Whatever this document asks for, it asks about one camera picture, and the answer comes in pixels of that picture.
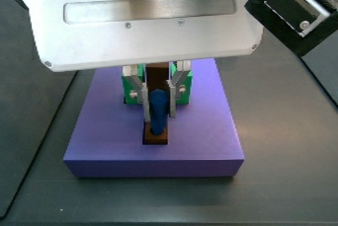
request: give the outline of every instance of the wooden block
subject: wooden block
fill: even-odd
[[[154,135],[151,132],[151,123],[145,123],[145,138],[143,144],[167,145],[169,144],[169,127],[165,129],[162,135]]]
[[[166,80],[170,78],[170,64],[157,63],[146,65],[146,76],[150,93],[155,89],[167,89]]]

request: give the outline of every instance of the purple foam box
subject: purple foam box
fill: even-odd
[[[123,101],[122,67],[98,69],[64,155],[78,177],[226,177],[245,161],[214,59],[193,61],[191,100],[169,145],[143,144],[142,106]]]

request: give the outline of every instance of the blue cylinder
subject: blue cylinder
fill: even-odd
[[[169,125],[170,96],[166,91],[155,89],[150,95],[153,134],[162,135]]]

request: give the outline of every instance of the dark gray surface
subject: dark gray surface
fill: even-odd
[[[337,55],[338,33],[317,46],[304,56],[314,76],[325,87],[332,99],[338,105],[338,55]]]
[[[62,157],[90,83],[80,73],[6,222],[338,222],[332,101],[270,34],[251,57],[218,66],[247,156],[235,179],[75,178]]]
[[[0,217],[26,177],[74,73],[40,63],[28,12],[0,0]]]

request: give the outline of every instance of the green gripper pad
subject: green gripper pad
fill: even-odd
[[[171,65],[171,70],[170,70],[170,74],[173,76],[174,72],[175,72],[175,65]],[[175,103],[179,105],[186,105],[190,102],[190,90],[191,90],[191,83],[193,83],[193,71],[190,71],[190,73],[187,74],[187,77],[185,79],[185,87],[186,87],[186,91],[185,93],[181,95],[181,98],[178,100],[175,100]]]
[[[139,65],[138,75],[139,75],[141,80],[145,82],[145,65],[143,64]],[[130,93],[134,90],[134,88],[123,75],[122,75],[122,83],[123,83],[123,89],[124,89],[124,103],[138,104],[138,99],[133,99],[130,96]]]

